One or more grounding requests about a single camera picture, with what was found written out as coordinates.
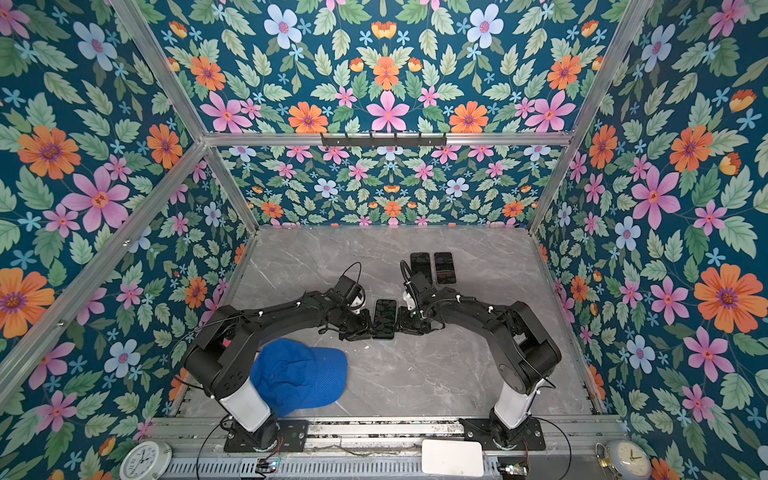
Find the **blue-edged smartphone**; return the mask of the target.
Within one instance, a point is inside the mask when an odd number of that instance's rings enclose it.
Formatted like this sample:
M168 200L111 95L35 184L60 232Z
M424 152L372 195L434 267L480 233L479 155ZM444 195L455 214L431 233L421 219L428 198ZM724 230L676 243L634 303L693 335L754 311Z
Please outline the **blue-edged smartphone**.
M375 303L373 316L373 337L380 340L392 340L397 327L396 300L378 299Z

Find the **pink-edged smartphone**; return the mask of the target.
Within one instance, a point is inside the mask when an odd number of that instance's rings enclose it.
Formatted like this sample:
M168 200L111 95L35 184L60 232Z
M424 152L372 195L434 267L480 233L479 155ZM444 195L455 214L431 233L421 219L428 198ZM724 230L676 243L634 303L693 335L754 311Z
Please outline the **pink-edged smartphone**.
M435 252L434 267L438 284L454 285L457 282L455 263L451 252Z

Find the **silver-edged smartphone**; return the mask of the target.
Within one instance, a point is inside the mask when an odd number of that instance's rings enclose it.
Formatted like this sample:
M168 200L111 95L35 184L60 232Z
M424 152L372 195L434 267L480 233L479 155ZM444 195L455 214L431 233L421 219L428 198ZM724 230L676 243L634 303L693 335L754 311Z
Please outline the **silver-edged smartphone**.
M410 254L410 269L415 274L421 274L430 284L433 283L432 263L428 252L414 252Z

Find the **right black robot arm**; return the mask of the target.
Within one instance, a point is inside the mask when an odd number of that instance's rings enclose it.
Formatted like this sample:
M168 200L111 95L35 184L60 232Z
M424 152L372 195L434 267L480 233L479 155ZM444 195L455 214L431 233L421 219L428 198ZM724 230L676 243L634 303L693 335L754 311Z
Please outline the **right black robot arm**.
M555 341L524 302L491 304L452 288L437 288L420 272L400 262L408 312L396 322L399 332L426 335L455 325L482 336L504 384L489 415L489 435L502 449L522 442L531 408L562 360Z

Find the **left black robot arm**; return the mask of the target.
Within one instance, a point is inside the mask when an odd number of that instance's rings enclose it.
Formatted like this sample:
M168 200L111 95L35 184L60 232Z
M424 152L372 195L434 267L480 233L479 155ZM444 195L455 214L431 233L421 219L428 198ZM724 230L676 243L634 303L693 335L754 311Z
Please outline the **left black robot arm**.
M257 393L250 371L262 346L302 329L330 329L342 340L368 333L361 314L365 290L346 275L325 292L260 309L218 308L200 327L183 357L183 367L205 394L217 401L235 426L253 434L274 420L273 409Z

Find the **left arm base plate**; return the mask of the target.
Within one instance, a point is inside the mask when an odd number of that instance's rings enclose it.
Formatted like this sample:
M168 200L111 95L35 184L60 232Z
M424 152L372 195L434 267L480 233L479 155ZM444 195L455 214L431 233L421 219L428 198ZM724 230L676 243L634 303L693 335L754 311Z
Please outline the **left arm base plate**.
M226 453L302 452L308 438L309 422L304 420L268 419L254 432L231 421L226 426Z

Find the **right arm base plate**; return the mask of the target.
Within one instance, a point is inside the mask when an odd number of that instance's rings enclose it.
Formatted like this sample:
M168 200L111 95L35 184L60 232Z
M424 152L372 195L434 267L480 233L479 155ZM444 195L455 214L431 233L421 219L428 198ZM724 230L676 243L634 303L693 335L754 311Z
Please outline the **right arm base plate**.
M543 451L546 449L540 422L529 418L515 429L496 418L460 418L464 440L482 445L485 451Z

